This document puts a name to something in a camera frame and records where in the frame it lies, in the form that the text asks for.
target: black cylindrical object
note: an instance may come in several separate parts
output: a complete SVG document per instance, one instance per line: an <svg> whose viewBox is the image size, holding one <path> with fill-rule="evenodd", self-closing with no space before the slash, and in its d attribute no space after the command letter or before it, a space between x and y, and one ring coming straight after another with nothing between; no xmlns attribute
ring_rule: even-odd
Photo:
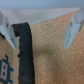
<svg viewBox="0 0 84 84"><path fill-rule="evenodd" d="M19 84L35 84L32 34L29 24L13 24L16 37L20 36Z"/></svg>

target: corkboard surface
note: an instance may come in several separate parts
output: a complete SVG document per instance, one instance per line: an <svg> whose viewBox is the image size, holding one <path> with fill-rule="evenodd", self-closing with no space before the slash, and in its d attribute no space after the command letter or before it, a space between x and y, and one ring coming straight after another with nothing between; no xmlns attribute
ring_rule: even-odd
<svg viewBox="0 0 84 84"><path fill-rule="evenodd" d="M63 47L75 13L31 26L36 84L84 84L84 26L69 48Z"/></svg>

